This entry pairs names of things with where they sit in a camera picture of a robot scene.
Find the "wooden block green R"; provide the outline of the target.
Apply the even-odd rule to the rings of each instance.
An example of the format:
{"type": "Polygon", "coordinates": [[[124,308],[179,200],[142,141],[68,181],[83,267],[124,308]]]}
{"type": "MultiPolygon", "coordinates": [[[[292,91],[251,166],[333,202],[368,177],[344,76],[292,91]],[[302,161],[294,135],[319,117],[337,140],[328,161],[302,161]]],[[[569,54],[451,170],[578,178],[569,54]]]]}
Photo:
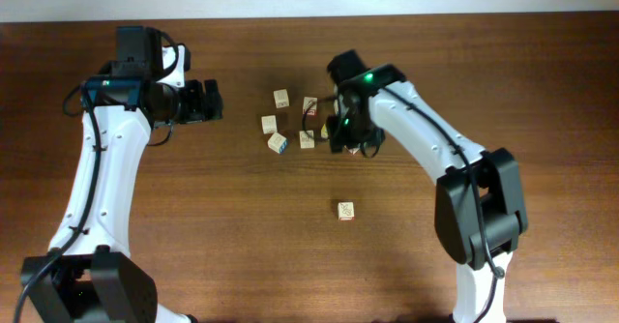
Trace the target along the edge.
{"type": "Polygon", "coordinates": [[[302,149],[312,149],[315,147],[313,131],[300,131],[300,147],[302,149]]]}

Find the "wooden block red I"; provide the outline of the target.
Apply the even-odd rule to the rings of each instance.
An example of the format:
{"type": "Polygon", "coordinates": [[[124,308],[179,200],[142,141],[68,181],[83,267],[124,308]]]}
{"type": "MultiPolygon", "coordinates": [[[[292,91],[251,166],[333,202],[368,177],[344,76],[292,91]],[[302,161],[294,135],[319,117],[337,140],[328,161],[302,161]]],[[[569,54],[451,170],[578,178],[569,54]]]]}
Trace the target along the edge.
{"type": "Polygon", "coordinates": [[[338,218],[340,221],[354,220],[354,203],[353,202],[339,202],[338,203],[338,218]]]}

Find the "wooden block letter J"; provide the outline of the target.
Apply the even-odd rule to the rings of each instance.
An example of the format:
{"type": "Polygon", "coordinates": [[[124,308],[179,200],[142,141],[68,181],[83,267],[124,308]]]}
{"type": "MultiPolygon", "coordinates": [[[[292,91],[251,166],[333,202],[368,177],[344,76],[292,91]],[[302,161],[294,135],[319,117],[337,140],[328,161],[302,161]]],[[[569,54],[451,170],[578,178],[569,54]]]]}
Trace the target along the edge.
{"type": "Polygon", "coordinates": [[[356,155],[359,151],[360,151],[360,147],[346,147],[346,150],[351,154],[351,155],[356,155]]]}

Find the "wooden block yellow top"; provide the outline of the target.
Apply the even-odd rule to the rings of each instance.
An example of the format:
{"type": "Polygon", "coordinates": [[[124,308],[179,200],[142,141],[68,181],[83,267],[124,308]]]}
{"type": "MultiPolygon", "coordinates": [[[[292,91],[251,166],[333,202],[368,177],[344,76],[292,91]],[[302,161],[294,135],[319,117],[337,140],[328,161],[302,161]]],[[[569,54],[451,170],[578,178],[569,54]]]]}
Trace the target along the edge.
{"type": "Polygon", "coordinates": [[[321,133],[320,133],[320,135],[321,135],[321,138],[322,138],[322,139],[328,139],[328,138],[329,138],[329,133],[328,133],[327,125],[324,125],[324,126],[321,128],[321,133]]]}

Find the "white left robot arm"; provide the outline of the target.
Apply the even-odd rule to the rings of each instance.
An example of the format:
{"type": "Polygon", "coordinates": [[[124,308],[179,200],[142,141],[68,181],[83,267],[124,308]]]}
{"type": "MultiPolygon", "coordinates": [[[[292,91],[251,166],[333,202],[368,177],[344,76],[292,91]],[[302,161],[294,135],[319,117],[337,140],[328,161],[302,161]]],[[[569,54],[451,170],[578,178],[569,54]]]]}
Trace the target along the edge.
{"type": "Polygon", "coordinates": [[[131,259],[137,171],[153,131],[220,120],[214,79],[188,80],[191,53],[164,31],[116,30],[116,57],[71,91],[83,138],[64,217],[46,254],[24,259],[13,320],[30,302],[44,322],[193,322],[166,308],[131,259]]]}

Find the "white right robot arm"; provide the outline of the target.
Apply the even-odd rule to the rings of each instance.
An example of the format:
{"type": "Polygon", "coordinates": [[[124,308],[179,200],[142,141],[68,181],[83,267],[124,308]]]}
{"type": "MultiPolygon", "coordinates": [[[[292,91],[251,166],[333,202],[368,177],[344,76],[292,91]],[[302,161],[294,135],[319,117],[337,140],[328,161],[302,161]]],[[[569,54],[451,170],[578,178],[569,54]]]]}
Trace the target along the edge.
{"type": "Polygon", "coordinates": [[[392,64],[367,67],[356,51],[327,66],[338,111],[327,120],[332,152],[378,150],[390,134],[435,186],[434,230],[457,264],[454,322],[504,322],[506,272],[528,228],[519,167],[454,129],[392,64]]]}

